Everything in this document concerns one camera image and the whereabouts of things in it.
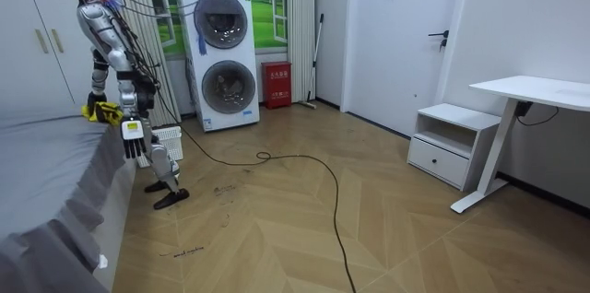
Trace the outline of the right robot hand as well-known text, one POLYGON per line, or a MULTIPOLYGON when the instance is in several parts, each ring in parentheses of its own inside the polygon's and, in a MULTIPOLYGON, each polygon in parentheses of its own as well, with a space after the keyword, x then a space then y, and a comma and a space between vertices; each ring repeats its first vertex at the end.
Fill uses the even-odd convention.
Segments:
POLYGON ((107 100, 107 97, 104 93, 101 94, 95 94, 94 92, 90 92, 88 94, 88 99, 87 99, 87 114, 89 117, 91 117, 94 114, 95 111, 95 106, 97 102, 105 102, 107 100))

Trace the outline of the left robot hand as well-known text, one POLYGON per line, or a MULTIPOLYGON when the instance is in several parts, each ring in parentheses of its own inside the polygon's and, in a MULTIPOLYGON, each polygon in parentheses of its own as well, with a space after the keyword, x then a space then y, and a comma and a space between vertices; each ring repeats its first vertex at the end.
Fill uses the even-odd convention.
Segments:
POLYGON ((138 158, 147 152, 142 122, 137 118, 124 118, 121 134, 126 158, 138 158))

